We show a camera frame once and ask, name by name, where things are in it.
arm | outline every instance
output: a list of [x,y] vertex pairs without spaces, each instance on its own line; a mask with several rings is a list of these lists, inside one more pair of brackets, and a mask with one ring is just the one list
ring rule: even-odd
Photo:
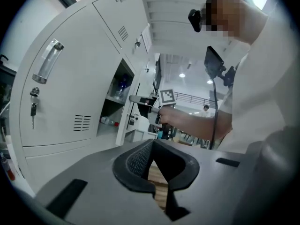
[[[211,140],[214,118],[196,117],[169,106],[162,107],[159,113],[161,123],[168,123],[192,136]],[[224,137],[230,131],[231,122],[232,114],[219,111],[215,139]]]

black cable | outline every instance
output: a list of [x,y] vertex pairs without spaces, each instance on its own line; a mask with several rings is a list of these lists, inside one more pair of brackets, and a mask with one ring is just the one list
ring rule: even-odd
[[171,140],[172,140],[172,142],[174,142],[174,140],[173,140],[173,127],[171,126],[170,129],[171,129]]
[[212,138],[211,138],[210,147],[209,147],[210,150],[212,149],[212,146],[214,145],[214,142],[215,142],[215,133],[216,133],[217,120],[218,120],[218,113],[219,113],[216,84],[213,79],[212,79],[212,83],[214,86],[214,97],[215,97],[215,119],[214,119],[214,128],[212,131]]

handheld device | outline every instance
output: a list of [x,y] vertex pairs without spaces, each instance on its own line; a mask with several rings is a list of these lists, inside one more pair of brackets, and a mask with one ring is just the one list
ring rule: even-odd
[[160,124],[160,114],[158,114],[159,110],[163,106],[176,104],[173,89],[158,90],[158,97],[141,97],[131,95],[129,96],[129,100],[137,103],[141,116],[148,118],[150,124],[159,128],[162,127]]

locker door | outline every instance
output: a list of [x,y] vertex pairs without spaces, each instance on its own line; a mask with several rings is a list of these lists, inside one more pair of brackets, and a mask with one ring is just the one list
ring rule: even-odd
[[98,0],[93,3],[110,31],[124,50],[128,59],[138,71],[140,60],[147,56],[144,45],[135,42],[143,40],[141,33],[147,26],[147,18],[142,0]]
[[[20,108],[23,146],[68,143],[96,135],[106,93],[121,61],[92,5],[79,10],[53,31],[36,51],[23,88]],[[63,49],[46,84],[40,84],[32,76],[41,67],[42,54],[53,39]],[[30,91],[34,87],[40,92],[32,129]]]

